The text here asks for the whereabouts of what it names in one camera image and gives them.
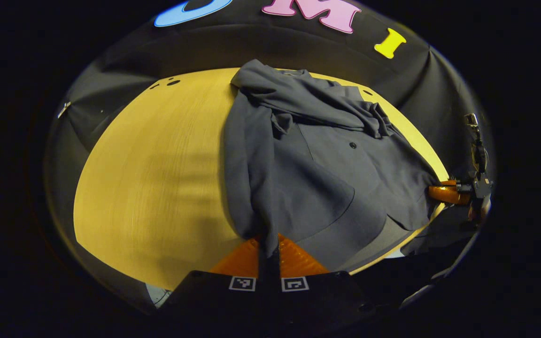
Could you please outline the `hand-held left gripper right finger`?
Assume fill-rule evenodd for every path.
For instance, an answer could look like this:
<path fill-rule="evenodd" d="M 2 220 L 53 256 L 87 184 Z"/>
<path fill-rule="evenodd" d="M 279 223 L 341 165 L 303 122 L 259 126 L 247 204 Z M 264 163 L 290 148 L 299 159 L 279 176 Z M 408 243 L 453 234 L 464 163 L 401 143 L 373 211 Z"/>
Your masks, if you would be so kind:
<path fill-rule="evenodd" d="M 346 271 L 332 271 L 294 240 L 278 235 L 278 314 L 291 325 L 346 325 L 380 307 Z"/>

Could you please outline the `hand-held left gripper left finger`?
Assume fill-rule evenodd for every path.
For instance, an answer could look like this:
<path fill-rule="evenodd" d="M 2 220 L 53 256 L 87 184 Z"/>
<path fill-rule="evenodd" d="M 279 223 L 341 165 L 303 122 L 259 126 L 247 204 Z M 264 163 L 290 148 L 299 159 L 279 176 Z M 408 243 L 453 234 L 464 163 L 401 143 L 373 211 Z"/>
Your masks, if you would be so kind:
<path fill-rule="evenodd" d="M 160 313 L 197 325 L 268 325 L 268 279 L 260 235 L 245 240 L 208 271 L 192 270 L 172 291 Z"/>

